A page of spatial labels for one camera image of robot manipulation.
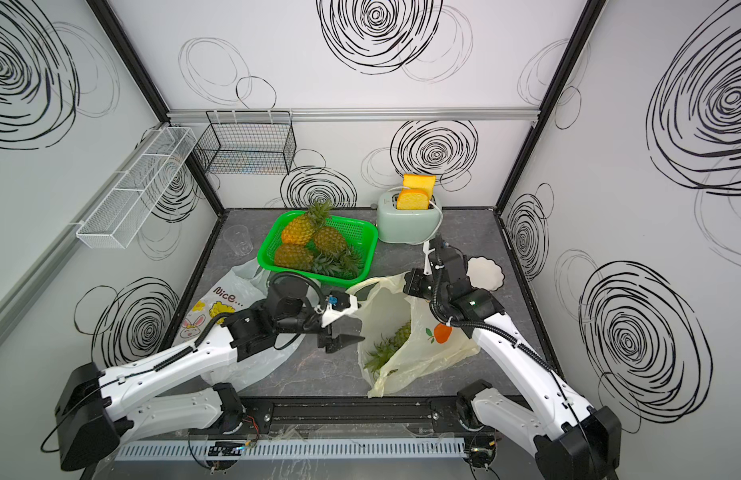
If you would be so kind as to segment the yellowish fruit print plastic bag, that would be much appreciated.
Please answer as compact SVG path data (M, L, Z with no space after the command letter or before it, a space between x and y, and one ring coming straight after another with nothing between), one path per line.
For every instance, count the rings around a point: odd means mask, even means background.
M437 321L429 302L403 293L402 274L366 279L348 289L356 296L360 309L356 318L362 322L358 344L358 366L370 391L369 398L398 394L415 380L434 374L480 352L477 344L461 330ZM382 338L392 336L410 322L411 330L404 346L380 369L376 376L364 370L368 354Z

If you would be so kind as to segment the yellow ripe pineapple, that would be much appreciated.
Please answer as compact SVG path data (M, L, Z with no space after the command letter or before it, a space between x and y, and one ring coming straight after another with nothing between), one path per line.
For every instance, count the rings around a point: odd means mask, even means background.
M304 214L294 218L284 227L282 235L280 235L282 243L298 246L308 245L316 232L326 225L332 207L334 207L334 204L330 200L318 200L312 203Z

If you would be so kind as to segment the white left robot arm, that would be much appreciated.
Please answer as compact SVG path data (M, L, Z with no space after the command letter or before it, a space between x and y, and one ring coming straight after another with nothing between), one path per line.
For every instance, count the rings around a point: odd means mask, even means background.
M232 384L182 395L170 389L258 358L274 350L282 334L315 335L318 348L336 353L360 342L357 335L332 334L334 322L358 309L352 294L324 293L306 276L280 272L270 277L264 299L212 317L188 342L120 366L100 369L90 362L76 368L54 410L60 468L88 469L128 442L176 430L238 434L256 420Z

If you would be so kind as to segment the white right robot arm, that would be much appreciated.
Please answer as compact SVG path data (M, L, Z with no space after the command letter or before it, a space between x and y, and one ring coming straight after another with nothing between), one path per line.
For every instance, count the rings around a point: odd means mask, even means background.
M490 427L532 455L546 479L614 479L621 422L595 408L530 346L504 307L472 285L468 259L440 236L424 242L424 266L405 274L405 294L424 299L441 325L461 330L487 353L523 397L519 405L485 382L460 393L468 429Z

